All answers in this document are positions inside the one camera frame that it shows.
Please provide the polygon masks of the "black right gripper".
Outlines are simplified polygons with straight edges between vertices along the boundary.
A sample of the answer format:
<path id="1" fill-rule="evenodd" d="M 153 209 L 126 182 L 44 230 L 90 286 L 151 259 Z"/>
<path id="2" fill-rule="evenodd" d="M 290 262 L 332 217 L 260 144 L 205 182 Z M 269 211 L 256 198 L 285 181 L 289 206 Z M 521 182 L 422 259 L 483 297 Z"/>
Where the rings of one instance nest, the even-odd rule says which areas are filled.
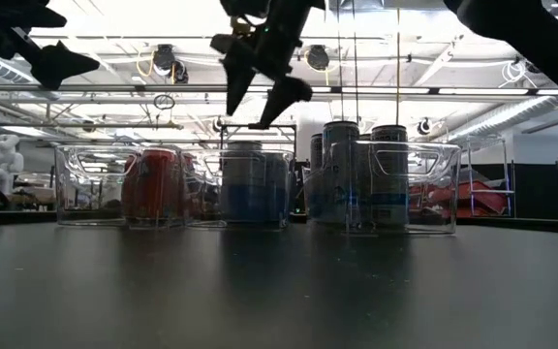
<path id="1" fill-rule="evenodd" d="M 292 71 L 290 62 L 313 8 L 324 10 L 326 0 L 220 0 L 224 11 L 235 19 L 261 18 L 249 33 L 216 34 L 210 43 L 224 53 L 221 60 L 227 77 L 227 115 L 233 115 L 256 73 L 282 78 Z M 292 104 L 309 102 L 312 87 L 302 79 L 277 80 L 267 94 L 260 120 L 249 129 L 268 129 Z"/>

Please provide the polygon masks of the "white and blue soda can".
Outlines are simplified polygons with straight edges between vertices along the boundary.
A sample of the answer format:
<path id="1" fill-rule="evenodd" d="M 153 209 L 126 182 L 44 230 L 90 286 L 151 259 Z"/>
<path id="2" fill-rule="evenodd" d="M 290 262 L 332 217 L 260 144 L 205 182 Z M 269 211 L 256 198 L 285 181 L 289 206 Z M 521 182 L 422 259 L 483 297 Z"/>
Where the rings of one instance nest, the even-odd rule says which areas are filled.
<path id="1" fill-rule="evenodd" d="M 229 143 L 221 153 L 221 210 L 229 222 L 264 220 L 265 156 L 262 144 Z"/>
<path id="2" fill-rule="evenodd" d="M 289 161 L 283 152 L 265 155 L 266 220 L 280 223 L 287 215 Z"/>

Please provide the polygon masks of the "black-top silver soda can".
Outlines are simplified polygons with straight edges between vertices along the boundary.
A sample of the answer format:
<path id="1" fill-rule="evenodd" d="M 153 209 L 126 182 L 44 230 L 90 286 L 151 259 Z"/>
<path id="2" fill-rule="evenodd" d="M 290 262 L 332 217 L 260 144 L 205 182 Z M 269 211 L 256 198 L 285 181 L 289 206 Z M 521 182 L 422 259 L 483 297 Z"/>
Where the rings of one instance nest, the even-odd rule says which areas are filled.
<path id="1" fill-rule="evenodd" d="M 403 228 L 409 203 L 406 128 L 377 126 L 370 140 L 372 220 L 377 225 Z"/>
<path id="2" fill-rule="evenodd" d="M 332 121 L 324 127 L 323 221 L 340 229 L 350 228 L 359 219 L 358 136 L 353 121 Z"/>
<path id="3" fill-rule="evenodd" d="M 323 184 L 323 134 L 314 134 L 310 140 L 311 179 L 310 179 L 310 214 L 313 219 L 320 217 L 322 212 Z"/>

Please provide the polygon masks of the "red Fanta soda can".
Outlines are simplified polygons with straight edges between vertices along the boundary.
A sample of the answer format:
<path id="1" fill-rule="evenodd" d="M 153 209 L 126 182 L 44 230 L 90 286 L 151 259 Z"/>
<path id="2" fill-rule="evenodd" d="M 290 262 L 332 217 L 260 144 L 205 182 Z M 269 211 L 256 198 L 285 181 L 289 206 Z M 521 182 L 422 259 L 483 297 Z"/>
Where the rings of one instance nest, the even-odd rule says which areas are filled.
<path id="1" fill-rule="evenodd" d="M 172 219 L 176 153 L 148 148 L 140 157 L 133 217 L 143 225 L 165 225 Z"/>
<path id="2" fill-rule="evenodd" d="M 121 205 L 125 218 L 132 216 L 134 186 L 137 177 L 137 157 L 130 155 L 125 163 L 125 177 L 122 184 Z"/>

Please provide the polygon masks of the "clear plastic bin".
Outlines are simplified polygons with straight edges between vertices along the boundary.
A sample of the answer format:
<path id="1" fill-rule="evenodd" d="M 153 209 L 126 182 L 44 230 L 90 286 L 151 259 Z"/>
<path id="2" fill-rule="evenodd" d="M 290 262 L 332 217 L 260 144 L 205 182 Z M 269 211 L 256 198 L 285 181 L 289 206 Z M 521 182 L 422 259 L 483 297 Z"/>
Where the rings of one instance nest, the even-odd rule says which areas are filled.
<path id="1" fill-rule="evenodd" d="M 148 148 L 168 149 L 176 153 L 175 183 L 171 193 L 172 219 L 165 225 L 143 225 L 122 212 L 121 192 L 125 163 L 130 155 L 137 157 Z M 186 161 L 174 146 L 135 145 L 59 145 L 54 151 L 57 220 L 61 225 L 114 226 L 152 230 L 182 226 L 189 217 L 186 188 Z"/>
<path id="2" fill-rule="evenodd" d="M 408 204 L 408 222 L 403 228 L 377 225 L 372 220 L 371 204 L 371 141 L 356 141 L 357 173 L 359 188 L 359 219 L 348 229 L 340 229 L 323 221 L 325 207 L 324 179 L 322 184 L 322 212 L 313 219 L 310 214 L 310 179 L 311 171 L 304 179 L 304 194 L 308 218 L 318 226 L 330 229 L 346 236 L 374 237 L 391 235 L 452 235 L 455 232 L 456 218 L 443 218 L 437 215 L 410 213 Z M 419 184 L 437 186 L 459 185 L 461 149 L 457 145 L 446 143 L 408 143 L 408 195 L 410 187 Z"/>
<path id="3" fill-rule="evenodd" d="M 191 198 L 191 217 L 189 222 L 194 227 L 204 228 L 240 228 L 280 230 L 287 225 L 291 194 L 291 180 L 293 174 L 294 155 L 285 150 L 262 150 L 265 156 L 268 152 L 283 152 L 289 161 L 288 205 L 286 218 L 280 222 L 266 220 L 266 194 L 264 195 L 264 219 L 262 222 L 229 222 L 224 219 L 221 210 L 221 153 L 226 149 L 212 149 L 198 151 L 193 154 L 193 168 L 186 173 L 186 181 Z"/>

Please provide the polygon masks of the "grey horizontal ceiling pipe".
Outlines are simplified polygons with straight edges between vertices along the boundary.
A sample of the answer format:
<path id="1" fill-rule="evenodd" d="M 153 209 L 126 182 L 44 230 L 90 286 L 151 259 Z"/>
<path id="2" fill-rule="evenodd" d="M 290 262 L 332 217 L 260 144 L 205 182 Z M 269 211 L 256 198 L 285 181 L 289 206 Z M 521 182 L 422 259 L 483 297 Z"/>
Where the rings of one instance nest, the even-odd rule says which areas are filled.
<path id="1" fill-rule="evenodd" d="M 133 129 L 177 129 L 182 130 L 184 126 L 175 123 L 164 124 L 125 124 L 125 123 L 4 123 L 0 122 L 0 128 L 3 127 L 31 127 L 31 128 L 80 128 L 80 129 L 100 129 L 100 128 L 133 128 Z"/>

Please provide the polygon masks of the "red plastic storage bin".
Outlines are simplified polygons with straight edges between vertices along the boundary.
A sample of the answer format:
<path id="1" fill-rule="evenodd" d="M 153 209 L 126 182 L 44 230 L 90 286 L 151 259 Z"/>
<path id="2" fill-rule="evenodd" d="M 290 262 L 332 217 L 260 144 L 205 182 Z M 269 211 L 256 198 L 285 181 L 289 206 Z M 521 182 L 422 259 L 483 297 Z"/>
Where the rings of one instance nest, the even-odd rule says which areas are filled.
<path id="1" fill-rule="evenodd" d="M 509 201 L 480 180 L 453 185 L 419 184 L 410 187 L 409 212 L 437 215 L 443 218 L 502 216 L 508 212 Z"/>

